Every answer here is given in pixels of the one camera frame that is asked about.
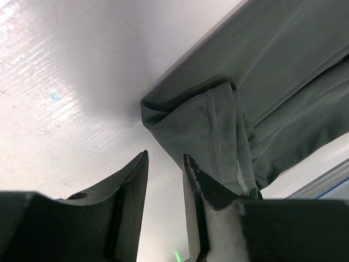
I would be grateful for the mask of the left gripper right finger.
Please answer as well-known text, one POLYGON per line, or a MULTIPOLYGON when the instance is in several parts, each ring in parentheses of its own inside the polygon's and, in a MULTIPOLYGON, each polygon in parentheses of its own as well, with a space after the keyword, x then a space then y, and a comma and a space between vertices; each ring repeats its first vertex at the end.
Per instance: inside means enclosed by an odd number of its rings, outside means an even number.
POLYGON ((219 243, 219 216, 240 196, 207 174, 194 158, 183 156, 183 189, 189 261, 208 261, 219 243))

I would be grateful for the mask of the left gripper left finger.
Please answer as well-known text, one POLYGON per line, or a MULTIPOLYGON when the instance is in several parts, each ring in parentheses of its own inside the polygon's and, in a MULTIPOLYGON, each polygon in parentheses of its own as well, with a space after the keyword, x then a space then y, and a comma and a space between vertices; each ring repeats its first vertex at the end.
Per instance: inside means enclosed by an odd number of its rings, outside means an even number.
POLYGON ((97 184, 56 201, 74 241, 73 261, 136 261, 147 190, 149 156, 139 153, 97 184))

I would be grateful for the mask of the dark grey t shirt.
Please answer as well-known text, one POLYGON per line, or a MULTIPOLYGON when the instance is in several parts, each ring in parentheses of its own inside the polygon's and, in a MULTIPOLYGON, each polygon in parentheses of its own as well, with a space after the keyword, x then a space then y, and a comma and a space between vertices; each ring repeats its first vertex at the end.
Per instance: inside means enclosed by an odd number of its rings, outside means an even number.
POLYGON ((141 100, 177 165, 188 154, 258 199, 348 132, 348 1, 248 1, 141 100))

